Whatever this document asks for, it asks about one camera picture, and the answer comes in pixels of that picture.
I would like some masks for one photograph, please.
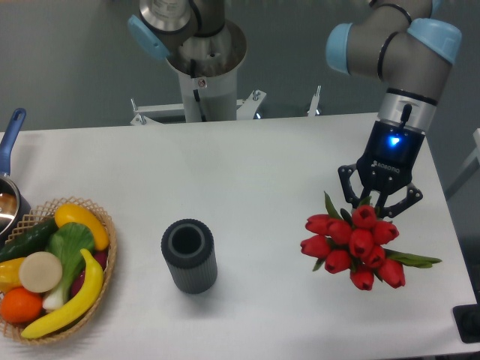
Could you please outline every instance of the bok choy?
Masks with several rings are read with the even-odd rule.
[[[63,275],[60,283],[43,298],[45,310],[57,310],[68,301],[72,283],[85,268],[80,249],[92,252],[94,248],[92,232],[80,223],[66,223],[50,237],[46,251],[60,259]]]

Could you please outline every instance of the yellow bell pepper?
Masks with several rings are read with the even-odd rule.
[[[86,264],[82,289],[67,304],[28,325],[22,331],[23,338],[37,339],[56,332],[81,317],[97,301],[104,284],[104,270],[90,251],[80,252]]]
[[[88,227],[93,234],[95,250],[103,251],[108,248],[110,240],[102,223],[88,209],[77,204],[64,204],[55,212],[57,227],[63,227],[67,223],[78,223]]]
[[[8,293],[16,287],[21,287],[19,269],[25,257],[0,262],[0,293]]]

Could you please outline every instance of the light blue joint cap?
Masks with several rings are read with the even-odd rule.
[[[432,15],[437,12],[438,8],[442,4],[442,1],[443,0],[432,0]]]
[[[335,26],[328,36],[325,49],[328,66],[344,74],[350,74],[347,64],[347,42],[351,27],[351,23]]]
[[[455,63],[462,33],[453,25],[433,19],[416,19],[407,32],[447,62]]]
[[[163,60],[170,55],[164,43],[135,15],[128,20],[128,30],[140,47],[154,59]]]

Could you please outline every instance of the fruit basket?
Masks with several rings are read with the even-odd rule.
[[[113,268],[116,262],[116,252],[117,252],[117,241],[116,241],[116,231],[112,218],[107,214],[107,212],[101,208],[98,204],[92,202],[90,199],[81,199],[70,197],[68,199],[54,199],[52,201],[46,202],[44,205],[39,205],[36,209],[32,209],[29,214],[24,215],[23,219],[18,223],[17,227],[9,235],[8,242],[15,242],[17,236],[23,234],[28,229],[33,227],[36,224],[42,223],[43,221],[53,218],[56,210],[64,204],[76,204],[83,207],[84,209],[89,210],[101,223],[103,228],[106,230],[108,235],[109,245],[108,245],[108,257],[106,260],[106,267],[103,271],[103,283],[101,284],[100,294],[97,299],[94,301],[93,305],[78,319],[69,325],[60,328],[58,331],[54,331],[50,334],[47,334],[43,337],[35,339],[25,339],[22,337],[22,331],[26,325],[17,325],[12,324],[0,316],[0,332],[7,338],[11,338],[16,342],[27,345],[44,345],[51,344],[56,341],[63,340],[73,333],[77,332],[82,328],[94,315],[95,311],[98,309],[99,304],[101,303],[105,292],[110,283],[112,277]],[[0,292],[0,304],[2,303],[5,294]]]

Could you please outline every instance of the saucepan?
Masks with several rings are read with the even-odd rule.
[[[0,142],[0,249],[23,215],[30,212],[29,203],[10,176],[11,153],[27,113],[16,109]]]

